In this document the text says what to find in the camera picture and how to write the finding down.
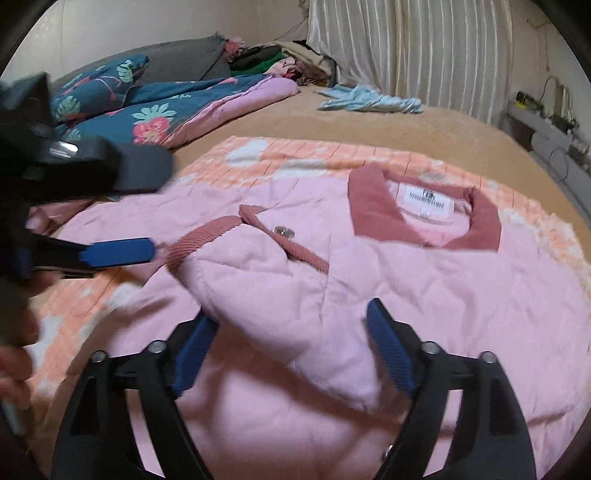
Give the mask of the person's left hand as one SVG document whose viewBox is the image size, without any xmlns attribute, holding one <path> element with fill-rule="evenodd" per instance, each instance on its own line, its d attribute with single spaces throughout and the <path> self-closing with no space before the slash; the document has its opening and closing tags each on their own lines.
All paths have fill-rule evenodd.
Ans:
<svg viewBox="0 0 591 480">
<path fill-rule="evenodd" d="M 17 341 L 1 346 L 1 399 L 21 410 L 31 406 L 31 389 L 27 381 L 33 375 L 33 360 L 27 351 L 38 342 L 39 320 L 29 306 L 19 308 L 12 322 L 19 328 Z"/>
</svg>

